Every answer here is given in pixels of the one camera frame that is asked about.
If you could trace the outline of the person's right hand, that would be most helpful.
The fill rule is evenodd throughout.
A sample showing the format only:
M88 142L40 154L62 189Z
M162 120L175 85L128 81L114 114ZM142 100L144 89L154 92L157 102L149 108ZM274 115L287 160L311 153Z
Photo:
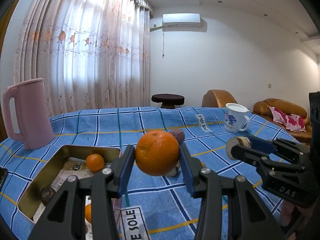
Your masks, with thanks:
M289 223L291 222L292 213L295 208L298 209L299 211L301 211L300 207L297 207L294 204L283 200L281 212L280 212L280 222L281 222L282 226L289 225Z

